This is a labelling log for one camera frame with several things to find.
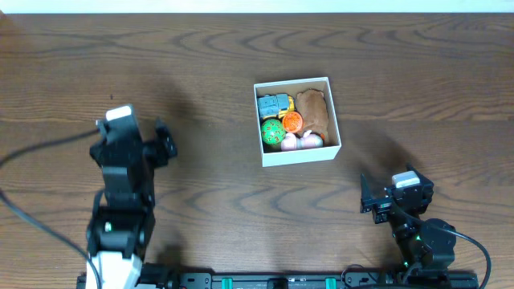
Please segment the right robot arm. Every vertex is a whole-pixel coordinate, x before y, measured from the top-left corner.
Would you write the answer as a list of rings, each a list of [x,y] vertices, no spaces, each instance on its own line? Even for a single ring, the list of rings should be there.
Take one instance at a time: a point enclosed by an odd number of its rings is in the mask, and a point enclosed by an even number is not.
[[[432,202],[434,183],[412,165],[392,176],[383,197],[374,197],[365,176],[361,180],[361,213],[370,212],[376,224],[391,227],[407,268],[416,271],[445,271],[454,261],[455,228],[441,219],[419,218]]]

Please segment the brown plush toy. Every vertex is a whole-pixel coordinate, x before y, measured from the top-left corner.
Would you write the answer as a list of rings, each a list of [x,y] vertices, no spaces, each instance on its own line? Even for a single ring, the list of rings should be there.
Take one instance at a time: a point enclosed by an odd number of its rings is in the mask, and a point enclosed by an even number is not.
[[[300,135],[311,130],[319,135],[325,142],[328,141],[328,111],[324,93],[315,89],[308,89],[296,95],[296,111],[303,118]]]

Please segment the pink white pig toy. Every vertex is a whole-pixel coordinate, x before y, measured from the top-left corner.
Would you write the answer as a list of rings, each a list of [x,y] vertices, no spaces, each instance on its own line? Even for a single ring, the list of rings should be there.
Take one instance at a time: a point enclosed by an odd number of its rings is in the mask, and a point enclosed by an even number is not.
[[[282,151],[287,152],[304,149],[318,149],[323,145],[323,138],[316,135],[311,130],[308,130],[302,137],[297,137],[294,133],[288,132],[280,143],[280,148]]]

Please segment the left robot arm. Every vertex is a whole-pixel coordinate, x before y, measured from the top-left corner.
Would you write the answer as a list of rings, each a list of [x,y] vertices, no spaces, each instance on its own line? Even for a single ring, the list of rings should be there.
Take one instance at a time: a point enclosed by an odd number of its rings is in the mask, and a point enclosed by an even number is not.
[[[177,155],[170,131],[157,120],[143,140],[134,116],[101,120],[90,148],[104,188],[95,196],[86,239],[86,288],[134,288],[155,226],[154,171]]]

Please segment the orange ball toy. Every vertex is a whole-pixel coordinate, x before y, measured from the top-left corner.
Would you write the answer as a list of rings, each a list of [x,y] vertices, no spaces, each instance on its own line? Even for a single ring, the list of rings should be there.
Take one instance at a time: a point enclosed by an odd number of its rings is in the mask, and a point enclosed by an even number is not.
[[[297,133],[302,129],[304,119],[298,112],[288,112],[282,119],[282,125],[286,132]]]

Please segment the grey yellow toy truck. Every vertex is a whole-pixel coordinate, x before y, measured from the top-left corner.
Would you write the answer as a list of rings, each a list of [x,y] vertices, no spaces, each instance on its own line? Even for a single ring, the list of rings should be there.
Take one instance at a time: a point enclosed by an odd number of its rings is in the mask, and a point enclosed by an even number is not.
[[[257,108],[259,118],[266,120],[268,118],[283,118],[287,113],[294,112],[294,98],[286,93],[276,95],[265,95],[257,98]]]

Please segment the white cardboard box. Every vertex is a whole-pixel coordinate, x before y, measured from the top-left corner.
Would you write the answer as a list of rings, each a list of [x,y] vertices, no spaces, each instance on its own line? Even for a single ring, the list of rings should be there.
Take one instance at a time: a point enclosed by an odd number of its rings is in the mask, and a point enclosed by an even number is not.
[[[316,89],[324,93],[328,109],[328,135],[326,136],[328,144],[323,148],[296,150],[290,152],[281,152],[280,148],[274,150],[271,147],[267,147],[261,139],[261,122],[258,114],[257,97],[264,96],[266,94],[274,95],[277,93],[287,93],[290,96],[295,96],[298,92],[304,92],[309,88]],[[263,167],[293,165],[313,161],[329,161],[333,160],[341,149],[341,136],[339,133],[337,114],[332,99],[332,91],[328,77],[256,83],[254,85],[254,101],[259,135],[259,152]]]

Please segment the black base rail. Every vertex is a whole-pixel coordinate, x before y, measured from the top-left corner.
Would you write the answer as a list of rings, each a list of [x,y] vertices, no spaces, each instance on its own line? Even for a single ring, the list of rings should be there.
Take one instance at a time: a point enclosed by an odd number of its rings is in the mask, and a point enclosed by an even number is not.
[[[412,273],[406,281],[402,275],[379,271],[352,269],[340,274],[293,275],[228,275],[202,273],[176,274],[143,272],[133,285],[141,288],[181,289],[333,289],[333,288],[478,288],[479,282],[472,273],[452,272],[436,277]]]

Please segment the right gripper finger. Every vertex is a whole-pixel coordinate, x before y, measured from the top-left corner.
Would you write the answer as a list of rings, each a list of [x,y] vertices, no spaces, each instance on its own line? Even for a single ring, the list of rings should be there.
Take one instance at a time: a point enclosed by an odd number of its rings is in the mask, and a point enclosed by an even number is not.
[[[361,181],[361,208],[360,211],[370,211],[373,209],[373,197],[370,193],[368,182],[365,175],[360,175]]]
[[[406,164],[406,170],[414,172],[419,179],[424,178],[424,176],[411,163]]]

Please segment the green numbered ball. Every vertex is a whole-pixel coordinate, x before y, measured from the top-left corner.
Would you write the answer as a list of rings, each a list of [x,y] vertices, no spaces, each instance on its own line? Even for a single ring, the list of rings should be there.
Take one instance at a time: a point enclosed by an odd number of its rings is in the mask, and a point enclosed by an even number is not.
[[[261,139],[267,145],[279,145],[286,136],[280,120],[267,119],[261,125]]]

